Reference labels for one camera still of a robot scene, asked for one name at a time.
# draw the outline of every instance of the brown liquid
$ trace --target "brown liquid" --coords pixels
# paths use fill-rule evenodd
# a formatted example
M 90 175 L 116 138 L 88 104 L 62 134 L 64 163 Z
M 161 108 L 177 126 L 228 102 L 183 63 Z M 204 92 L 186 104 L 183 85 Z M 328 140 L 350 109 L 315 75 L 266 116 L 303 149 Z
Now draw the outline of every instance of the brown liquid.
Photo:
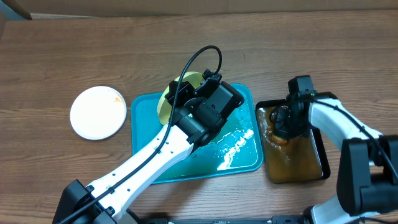
M 312 131 L 309 137 L 297 137 L 284 145 L 273 141 L 271 136 L 274 124 L 268 119 L 272 109 L 259 108 L 256 113 L 270 180 L 275 184 L 282 184 L 320 179 L 322 168 Z

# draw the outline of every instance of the blue tray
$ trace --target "blue tray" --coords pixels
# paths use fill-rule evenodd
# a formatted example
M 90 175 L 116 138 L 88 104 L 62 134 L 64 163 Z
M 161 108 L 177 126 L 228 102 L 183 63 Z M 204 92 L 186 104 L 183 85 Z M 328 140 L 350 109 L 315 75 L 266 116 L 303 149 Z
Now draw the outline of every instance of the blue tray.
M 154 184 L 215 177 L 260 168 L 263 152 L 250 90 L 232 84 L 244 97 L 217 137 L 165 171 Z M 132 154 L 147 145 L 162 125 L 156 107 L 162 93 L 138 96 L 131 105 Z

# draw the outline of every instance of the wood grain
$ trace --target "wood grain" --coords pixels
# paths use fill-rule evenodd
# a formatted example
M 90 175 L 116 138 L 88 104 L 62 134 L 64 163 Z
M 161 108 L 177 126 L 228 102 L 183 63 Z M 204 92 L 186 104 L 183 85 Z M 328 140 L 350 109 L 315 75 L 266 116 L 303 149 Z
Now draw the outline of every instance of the wood grain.
M 69 109 L 79 93 L 109 85 L 130 104 L 163 91 L 209 44 L 223 51 L 224 80 L 246 85 L 255 103 L 284 98 L 288 80 L 311 75 L 316 89 L 333 92 L 366 124 L 398 133 L 398 11 L 9 21 L 0 42 L 0 222 L 50 223 L 67 184 L 88 184 L 131 156 L 129 113 L 107 141 L 73 132 Z M 191 70 L 216 64 L 206 52 Z M 335 194 L 340 153 L 324 140 L 326 181 L 275 185 L 263 165 L 150 186 L 132 209 L 172 218 L 298 214 Z

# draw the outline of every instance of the white plate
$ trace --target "white plate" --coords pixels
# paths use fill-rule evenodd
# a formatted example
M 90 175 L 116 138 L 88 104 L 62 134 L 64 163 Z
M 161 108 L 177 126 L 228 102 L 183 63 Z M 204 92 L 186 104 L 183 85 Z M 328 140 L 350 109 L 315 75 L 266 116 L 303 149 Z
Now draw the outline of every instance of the white plate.
M 126 102 L 118 91 L 108 86 L 95 86 L 75 99 L 70 108 L 70 123 L 81 137 L 100 140 L 120 129 L 126 113 Z

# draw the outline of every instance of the table surface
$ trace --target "table surface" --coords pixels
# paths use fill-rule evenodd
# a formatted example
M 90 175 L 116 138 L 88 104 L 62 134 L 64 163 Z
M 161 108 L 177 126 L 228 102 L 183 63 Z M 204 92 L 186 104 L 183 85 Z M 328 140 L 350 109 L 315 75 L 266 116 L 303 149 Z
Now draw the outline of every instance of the table surface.
M 311 75 L 318 91 L 333 92 L 370 127 L 398 133 L 398 11 L 10 21 L 0 42 L 0 222 L 49 223 L 71 181 L 88 184 L 131 156 L 129 112 L 109 140 L 73 132 L 69 112 L 79 93 L 108 85 L 131 104 L 162 91 L 209 44 L 223 52 L 223 80 L 246 85 L 255 103 L 284 98 L 288 80 Z M 216 64 L 206 52 L 191 70 Z M 131 208 L 141 217 L 298 214 L 335 194 L 340 152 L 323 138 L 332 171 L 326 181 L 275 185 L 262 165 L 153 185 Z

